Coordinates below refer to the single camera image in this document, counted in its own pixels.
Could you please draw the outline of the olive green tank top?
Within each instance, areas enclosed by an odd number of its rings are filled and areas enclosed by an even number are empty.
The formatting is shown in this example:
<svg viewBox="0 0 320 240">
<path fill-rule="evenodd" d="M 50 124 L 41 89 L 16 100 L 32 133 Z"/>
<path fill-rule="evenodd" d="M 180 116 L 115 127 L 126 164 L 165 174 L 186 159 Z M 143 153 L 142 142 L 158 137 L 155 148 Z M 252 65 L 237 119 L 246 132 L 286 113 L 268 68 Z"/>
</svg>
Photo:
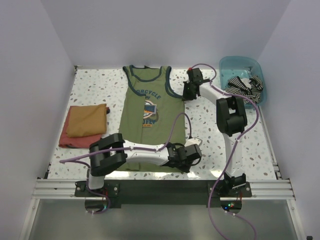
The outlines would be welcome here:
<svg viewBox="0 0 320 240">
<path fill-rule="evenodd" d="M 170 66 L 124 66 L 128 88 L 119 133 L 125 140 L 146 145 L 186 142 L 185 103 L 170 85 Z"/>
</svg>

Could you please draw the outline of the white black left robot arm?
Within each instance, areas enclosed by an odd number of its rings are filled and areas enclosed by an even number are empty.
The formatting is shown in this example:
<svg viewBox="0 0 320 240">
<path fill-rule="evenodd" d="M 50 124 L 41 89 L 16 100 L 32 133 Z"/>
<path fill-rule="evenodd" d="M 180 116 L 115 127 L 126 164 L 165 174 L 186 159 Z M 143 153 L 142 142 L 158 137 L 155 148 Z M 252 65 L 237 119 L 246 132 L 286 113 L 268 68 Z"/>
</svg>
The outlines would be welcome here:
<svg viewBox="0 0 320 240">
<path fill-rule="evenodd" d="M 92 196 L 99 196 L 104 190 L 105 176 L 125 164 L 147 164 L 189 173 L 190 168 L 201 161 L 201 144 L 200 138 L 189 137 L 185 144 L 147 145 L 125 140 L 122 134 L 114 133 L 90 145 L 90 173 L 85 189 Z"/>
</svg>

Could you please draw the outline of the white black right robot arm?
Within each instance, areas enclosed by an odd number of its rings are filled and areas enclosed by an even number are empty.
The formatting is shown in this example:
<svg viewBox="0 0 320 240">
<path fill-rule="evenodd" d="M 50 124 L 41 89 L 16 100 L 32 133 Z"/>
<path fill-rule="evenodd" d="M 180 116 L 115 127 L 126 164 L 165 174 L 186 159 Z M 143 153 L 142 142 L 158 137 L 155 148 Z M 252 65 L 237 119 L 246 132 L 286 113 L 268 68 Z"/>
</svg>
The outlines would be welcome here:
<svg viewBox="0 0 320 240">
<path fill-rule="evenodd" d="M 221 197 L 233 197 L 246 185 L 239 138 L 248 124 L 243 99 L 215 87 L 211 80 L 203 78 L 199 68 L 190 67 L 187 75 L 182 98 L 191 101 L 203 97 L 215 104 L 216 125 L 224 139 L 226 165 L 221 175 L 223 179 L 216 181 L 212 190 Z"/>
</svg>

